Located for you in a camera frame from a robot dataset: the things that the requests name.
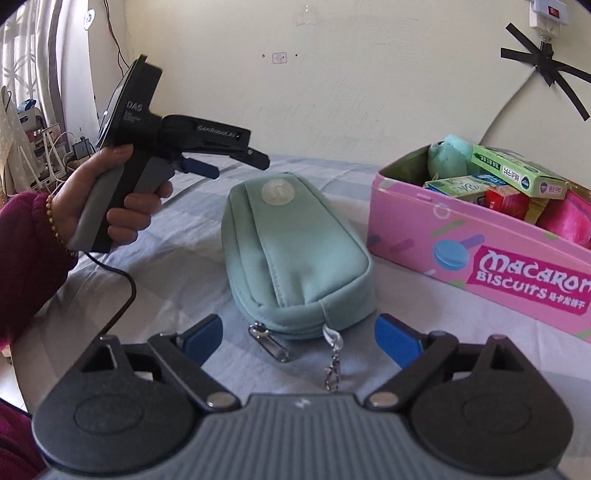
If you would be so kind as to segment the maroon sleeve left forearm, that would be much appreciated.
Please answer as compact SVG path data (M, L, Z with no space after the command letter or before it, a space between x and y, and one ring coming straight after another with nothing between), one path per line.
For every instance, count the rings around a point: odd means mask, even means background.
M46 194L23 192L1 210L1 346L10 345L61 288L77 257L57 240Z

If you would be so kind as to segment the person left hand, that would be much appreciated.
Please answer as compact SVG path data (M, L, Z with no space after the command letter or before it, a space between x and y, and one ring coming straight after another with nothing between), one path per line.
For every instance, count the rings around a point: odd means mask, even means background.
M104 148L82 164L51 200L58 236L73 251L107 253L134 242L161 200L173 169L135 155L130 145Z

